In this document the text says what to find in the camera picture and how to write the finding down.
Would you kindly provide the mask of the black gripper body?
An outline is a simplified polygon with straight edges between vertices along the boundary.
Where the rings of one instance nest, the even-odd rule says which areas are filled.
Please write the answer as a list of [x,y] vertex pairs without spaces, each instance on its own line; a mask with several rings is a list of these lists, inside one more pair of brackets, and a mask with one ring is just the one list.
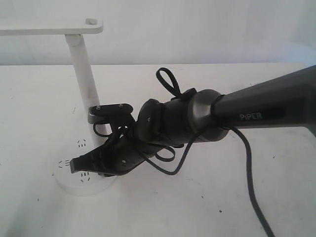
[[158,155],[163,149],[173,152],[171,147],[148,144],[128,136],[127,130],[120,128],[105,142],[105,167],[110,170],[132,170],[152,157],[163,162],[173,161],[173,157],[164,158]]

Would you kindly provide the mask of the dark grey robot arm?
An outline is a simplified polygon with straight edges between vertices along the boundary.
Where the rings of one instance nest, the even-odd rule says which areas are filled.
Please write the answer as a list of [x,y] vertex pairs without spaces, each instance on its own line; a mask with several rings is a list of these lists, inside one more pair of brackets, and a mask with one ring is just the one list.
[[315,66],[227,95],[211,89],[181,92],[167,68],[156,76],[173,97],[165,103],[148,100],[137,119],[129,104],[89,108],[90,123],[109,124],[112,132],[103,145],[70,161],[72,173],[125,175],[163,149],[219,141],[233,128],[316,130]]

